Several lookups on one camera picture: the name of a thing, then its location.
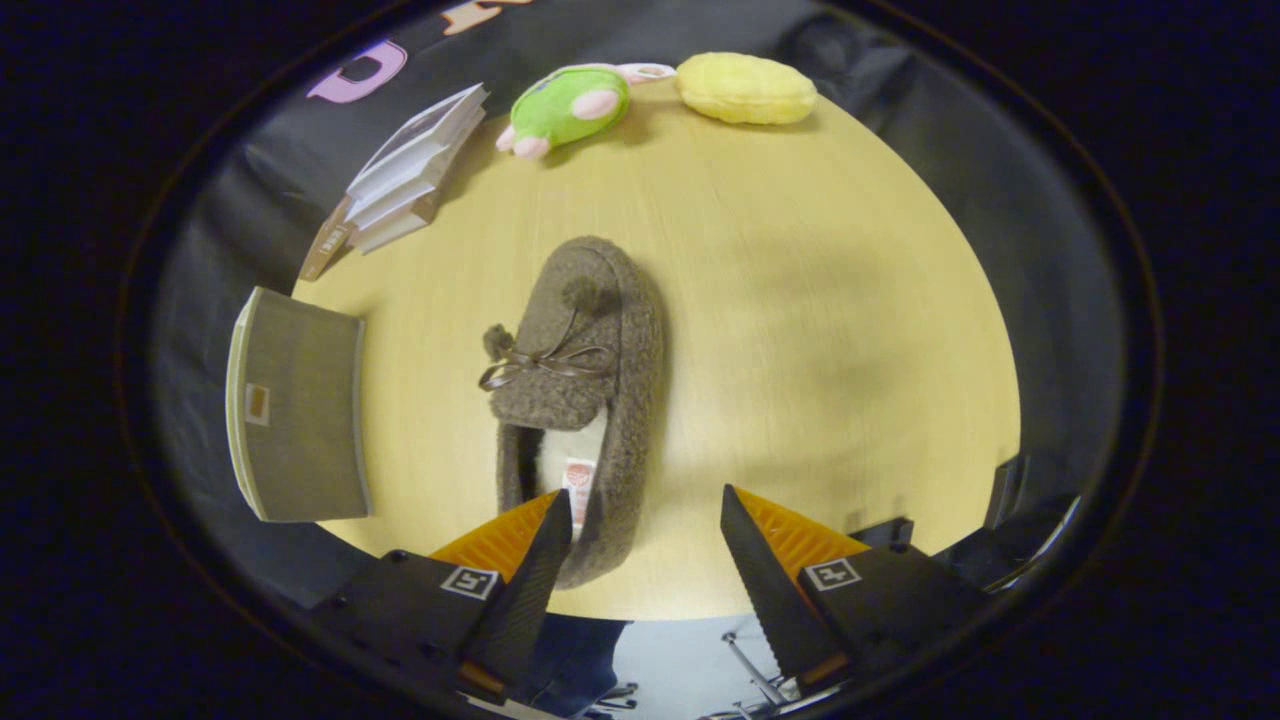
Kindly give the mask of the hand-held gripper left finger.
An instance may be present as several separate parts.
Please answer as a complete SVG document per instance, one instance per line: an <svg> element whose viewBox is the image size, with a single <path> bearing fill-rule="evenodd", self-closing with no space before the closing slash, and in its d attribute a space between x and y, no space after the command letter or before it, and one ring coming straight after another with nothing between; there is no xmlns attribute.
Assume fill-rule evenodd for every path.
<svg viewBox="0 0 1280 720"><path fill-rule="evenodd" d="M385 553L308 620L399 684L499 703L529 669L572 529L570 493L543 495L433 553Z"/></svg>

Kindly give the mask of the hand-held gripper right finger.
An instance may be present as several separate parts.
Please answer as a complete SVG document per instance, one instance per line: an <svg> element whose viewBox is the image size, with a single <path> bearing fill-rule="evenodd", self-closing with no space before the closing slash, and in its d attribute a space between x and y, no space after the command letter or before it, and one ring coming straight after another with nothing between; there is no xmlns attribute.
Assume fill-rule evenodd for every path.
<svg viewBox="0 0 1280 720"><path fill-rule="evenodd" d="M992 594L910 544L873 547L737 486L719 528L781 673L877 680L959 633Z"/></svg>

